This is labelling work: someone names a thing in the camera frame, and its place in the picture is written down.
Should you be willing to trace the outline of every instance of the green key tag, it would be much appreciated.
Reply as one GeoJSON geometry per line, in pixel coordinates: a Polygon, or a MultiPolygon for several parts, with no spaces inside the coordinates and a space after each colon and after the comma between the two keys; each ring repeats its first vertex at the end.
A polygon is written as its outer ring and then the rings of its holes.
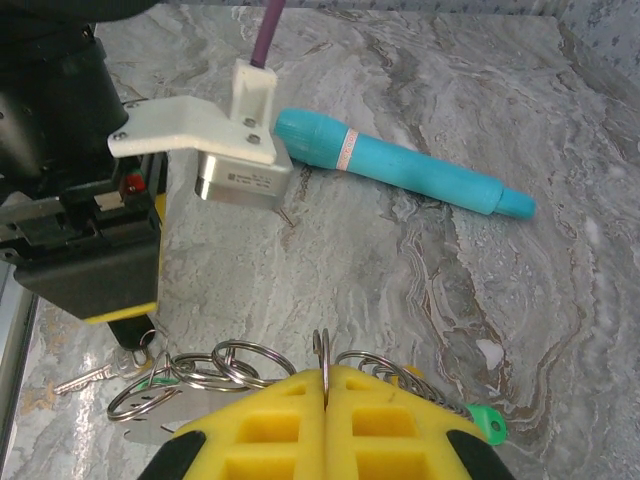
{"type": "Polygon", "coordinates": [[[489,439],[489,445],[495,447],[507,439],[507,424],[502,415],[486,405],[467,405],[475,423],[489,439]]]}
{"type": "MultiPolygon", "coordinates": [[[[172,385],[177,385],[178,383],[180,383],[180,381],[175,379],[175,378],[155,377],[153,379],[153,384],[154,385],[163,385],[165,387],[170,387],[172,385]]],[[[149,385],[149,380],[145,380],[140,385],[138,385],[133,391],[134,392],[139,392],[140,390],[144,390],[145,388],[147,388],[148,385],[149,385]]]]}

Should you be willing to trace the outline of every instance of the marble surface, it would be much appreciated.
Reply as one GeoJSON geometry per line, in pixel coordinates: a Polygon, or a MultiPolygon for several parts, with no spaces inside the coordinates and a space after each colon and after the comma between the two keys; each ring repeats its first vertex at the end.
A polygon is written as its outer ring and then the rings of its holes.
{"type": "MultiPolygon", "coordinates": [[[[420,11],[429,13],[497,13],[559,17],[569,0],[287,0],[288,7],[420,11]]],[[[264,6],[268,0],[168,0],[196,5],[264,6]]]]}
{"type": "Polygon", "coordinates": [[[640,85],[640,0],[574,0],[562,20],[610,65],[640,85]]]}
{"type": "MultiPolygon", "coordinates": [[[[261,12],[160,6],[99,27],[124,99],[229,100],[261,12]]],[[[520,480],[640,477],[640,105],[543,17],[289,10],[270,65],[276,108],[317,109],[386,140],[502,178],[538,201],[519,222],[374,181],[296,168],[273,213],[206,203],[195,157],[171,158],[156,321],[172,348],[228,338],[314,366],[332,350],[412,363],[455,397],[499,409],[520,480]]],[[[155,447],[104,410],[122,388],[54,384],[113,345],[45,302],[7,478],[135,478],[155,447]]]]}

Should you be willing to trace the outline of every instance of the white label band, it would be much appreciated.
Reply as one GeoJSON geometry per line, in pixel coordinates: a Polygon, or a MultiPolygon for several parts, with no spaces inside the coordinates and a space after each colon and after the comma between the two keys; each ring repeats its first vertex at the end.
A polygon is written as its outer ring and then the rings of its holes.
{"type": "Polygon", "coordinates": [[[351,155],[353,155],[353,149],[356,146],[356,140],[358,140],[358,132],[350,128],[344,137],[342,150],[340,150],[338,164],[336,165],[338,170],[342,170],[343,172],[347,171],[347,167],[351,161],[351,155]]]}

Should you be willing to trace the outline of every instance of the red light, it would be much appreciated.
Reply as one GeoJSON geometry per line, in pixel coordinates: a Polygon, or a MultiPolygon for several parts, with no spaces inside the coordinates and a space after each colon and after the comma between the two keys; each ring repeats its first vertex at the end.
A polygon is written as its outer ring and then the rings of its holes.
{"type": "Polygon", "coordinates": [[[140,193],[147,189],[147,185],[144,183],[142,174],[132,173],[124,177],[124,188],[129,194],[140,193]]]}

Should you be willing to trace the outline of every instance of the silver key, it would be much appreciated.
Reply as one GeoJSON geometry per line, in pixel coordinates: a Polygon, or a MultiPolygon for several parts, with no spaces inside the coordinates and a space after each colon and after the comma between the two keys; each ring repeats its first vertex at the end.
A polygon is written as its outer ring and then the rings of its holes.
{"type": "Polygon", "coordinates": [[[136,358],[136,353],[128,352],[118,347],[109,354],[105,365],[89,370],[73,380],[58,385],[53,389],[53,393],[56,395],[64,395],[69,392],[78,392],[86,388],[91,382],[98,382],[114,377],[126,379],[136,377],[151,366],[149,351],[145,349],[142,353],[144,360],[141,362],[136,358]]]}

